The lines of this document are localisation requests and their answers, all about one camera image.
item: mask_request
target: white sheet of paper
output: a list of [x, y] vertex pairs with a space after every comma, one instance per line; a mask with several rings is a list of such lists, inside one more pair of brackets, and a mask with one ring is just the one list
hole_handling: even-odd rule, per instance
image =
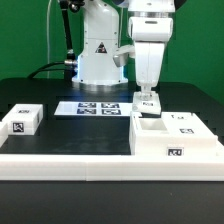
[[129, 117], [132, 103], [61, 101], [57, 116], [112, 116]]

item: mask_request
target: white cube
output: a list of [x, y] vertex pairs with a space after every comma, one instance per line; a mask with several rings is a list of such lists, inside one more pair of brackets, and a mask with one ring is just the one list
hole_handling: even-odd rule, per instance
[[34, 135], [43, 119], [43, 105], [16, 104], [3, 118], [9, 135]]
[[4, 122], [0, 122], [0, 148], [8, 138], [8, 127]]

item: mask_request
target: warning triangle label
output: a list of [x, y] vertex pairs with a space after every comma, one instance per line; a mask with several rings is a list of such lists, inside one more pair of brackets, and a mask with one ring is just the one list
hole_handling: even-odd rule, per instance
[[100, 43], [100, 46], [96, 49], [95, 53], [107, 54], [107, 50], [106, 50], [103, 42]]

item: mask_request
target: black cable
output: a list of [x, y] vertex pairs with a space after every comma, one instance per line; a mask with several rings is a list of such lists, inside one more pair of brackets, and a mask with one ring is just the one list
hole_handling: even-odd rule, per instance
[[45, 68], [49, 68], [49, 67], [52, 67], [52, 66], [55, 66], [55, 65], [64, 65], [64, 62], [63, 61], [56, 61], [56, 62], [52, 62], [52, 63], [49, 63], [49, 64], [46, 64], [40, 68], [38, 68], [36, 71], [32, 72], [31, 74], [29, 74], [27, 76], [28, 79], [32, 79], [37, 73], [39, 73], [40, 71], [44, 71]]
[[40, 72], [51, 72], [51, 71], [71, 71], [70, 69], [62, 69], [62, 68], [53, 68], [53, 69], [40, 69], [31, 73], [27, 78], [32, 79]]
[[69, 2], [67, 0], [59, 0], [59, 5], [61, 7], [62, 18], [64, 23], [65, 40], [67, 47], [67, 59], [75, 60], [75, 53], [72, 47], [71, 29], [68, 17]]

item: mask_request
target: white block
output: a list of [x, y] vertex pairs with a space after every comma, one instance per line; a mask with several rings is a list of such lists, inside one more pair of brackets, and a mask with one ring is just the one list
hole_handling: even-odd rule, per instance
[[123, 162], [121, 156], [90, 156], [86, 161], [87, 181], [122, 180]]
[[86, 180], [86, 162], [72, 155], [1, 155], [0, 180]]
[[223, 157], [132, 156], [123, 164], [123, 180], [214, 181], [224, 180]]
[[4, 122], [0, 122], [0, 148], [8, 138], [8, 127]]
[[34, 135], [43, 119], [43, 105], [16, 104], [3, 118], [9, 135]]
[[133, 97], [132, 110], [135, 112], [157, 114], [161, 113], [159, 95], [151, 91], [150, 93], [135, 92]]
[[132, 114], [132, 155], [210, 157], [216, 156], [218, 137], [191, 113], [163, 112], [161, 119]]

